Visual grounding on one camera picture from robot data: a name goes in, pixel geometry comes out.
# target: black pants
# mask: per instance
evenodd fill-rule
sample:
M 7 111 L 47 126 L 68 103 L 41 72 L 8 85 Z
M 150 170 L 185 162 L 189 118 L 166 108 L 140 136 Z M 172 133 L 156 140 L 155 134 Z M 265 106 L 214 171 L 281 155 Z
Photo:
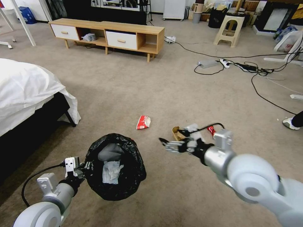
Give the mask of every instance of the black pants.
M 298 128 L 303 126 L 303 111 L 293 117 L 291 124 Z

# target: beige carpet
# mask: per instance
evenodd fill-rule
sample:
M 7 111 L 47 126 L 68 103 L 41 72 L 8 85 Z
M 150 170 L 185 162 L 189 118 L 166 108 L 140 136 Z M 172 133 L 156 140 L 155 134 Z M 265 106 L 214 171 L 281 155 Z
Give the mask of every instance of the beige carpet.
M 272 38 L 257 36 L 250 27 L 241 31 L 237 47 L 231 49 L 226 44 L 212 44 L 217 29 L 205 22 L 162 21 L 160 15 L 153 18 L 156 26 L 165 26 L 166 35 L 176 36 L 178 42 L 195 51 L 219 56 L 274 53 Z M 84 182 L 63 226 L 279 226 L 271 212 L 238 199 L 197 158 L 168 153 L 158 140 L 172 140 L 173 126 L 221 122 L 233 131 L 233 148 L 238 154 L 259 155 L 282 177 L 303 181 L 303 131 L 291 131 L 281 124 L 292 115 L 258 97 L 250 82 L 251 74 L 235 67 L 213 76 L 195 74 L 196 62 L 210 58 L 185 51 L 177 44 L 165 43 L 160 54 L 147 63 L 143 55 L 112 50 L 105 55 L 104 49 L 86 49 L 72 42 L 66 49 L 63 40 L 53 37 L 48 24 L 29 28 L 37 46 L 32 47 L 24 31 L 17 30 L 12 33 L 18 41 L 14 49 L 0 45 L 0 57 L 52 71 L 78 98 L 82 120 L 76 128 L 60 127 L 0 187 L 1 226 L 12 226 L 25 209 L 20 192 L 31 173 L 69 156 L 79 156 L 83 161 L 89 146 L 112 132 L 136 141 L 146 180 L 137 193 L 116 202 L 102 200 Z M 281 66 L 262 57 L 247 60 L 263 68 Z M 217 66 L 201 72 L 220 69 Z M 290 64 L 270 76 L 286 78 L 279 83 L 303 92 L 302 72 L 303 68 Z M 290 99 L 293 92 L 261 77 L 255 78 L 255 84 L 260 94 L 276 104 L 295 113 L 303 110 L 302 101 Z M 141 114 L 151 117 L 151 126 L 138 131 L 135 127 Z M 202 134 L 213 142 L 209 132 Z M 64 177 L 63 169 L 54 172 L 58 179 Z M 34 180 L 26 188 L 26 197 L 30 204 L 41 201 L 42 192 Z

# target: red snack wrapper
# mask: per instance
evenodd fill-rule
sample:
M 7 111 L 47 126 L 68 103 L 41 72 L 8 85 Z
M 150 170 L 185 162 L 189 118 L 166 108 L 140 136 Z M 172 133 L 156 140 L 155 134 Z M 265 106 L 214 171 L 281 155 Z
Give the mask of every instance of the red snack wrapper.
M 138 124 L 137 124 L 137 129 L 148 128 L 150 123 L 151 123 L 150 117 L 141 115 L 141 117 L 139 118 Z
M 210 133 L 212 134 L 212 136 L 214 136 L 214 134 L 216 133 L 216 130 L 214 129 L 214 126 L 207 127 L 207 130 L 210 131 Z

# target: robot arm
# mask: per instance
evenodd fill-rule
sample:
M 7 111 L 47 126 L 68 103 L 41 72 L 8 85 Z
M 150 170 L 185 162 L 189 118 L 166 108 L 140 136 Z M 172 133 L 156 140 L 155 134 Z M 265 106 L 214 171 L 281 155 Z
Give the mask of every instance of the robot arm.
M 223 129 L 214 135 L 215 144 L 206 144 L 197 133 L 183 141 L 160 138 L 165 149 L 188 152 L 200 158 L 217 178 L 245 202 L 260 203 L 272 211 L 284 227 L 303 225 L 303 184 L 277 175 L 264 159 L 252 154 L 236 155 L 232 151 L 232 132 Z
M 69 214 L 70 203 L 84 180 L 79 170 L 79 158 L 65 159 L 65 179 L 58 182 L 54 173 L 45 173 L 37 179 L 43 191 L 43 202 L 25 209 L 14 227 L 59 227 Z

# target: stool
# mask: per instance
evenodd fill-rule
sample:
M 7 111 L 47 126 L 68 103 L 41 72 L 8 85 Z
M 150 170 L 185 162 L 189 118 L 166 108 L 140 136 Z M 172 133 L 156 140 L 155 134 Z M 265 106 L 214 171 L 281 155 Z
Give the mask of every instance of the stool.
M 222 22 L 220 30 L 219 30 L 218 34 L 216 35 L 214 44 L 218 45 L 220 40 L 226 40 L 226 41 L 231 41 L 230 47 L 235 47 L 238 43 L 238 39 L 239 39 L 239 36 L 240 36 L 240 31 L 241 31 L 241 28 L 242 28 L 242 25 L 243 25 L 243 22 L 244 22 L 244 18 L 245 17 L 243 17 L 243 16 L 228 16 L 228 15 L 226 15 L 224 17 L 224 20 Z M 226 28 L 226 24 L 229 21 L 232 21 L 232 20 L 235 20 L 237 22 L 237 28 L 234 32 L 234 36 L 223 35 L 223 32 Z

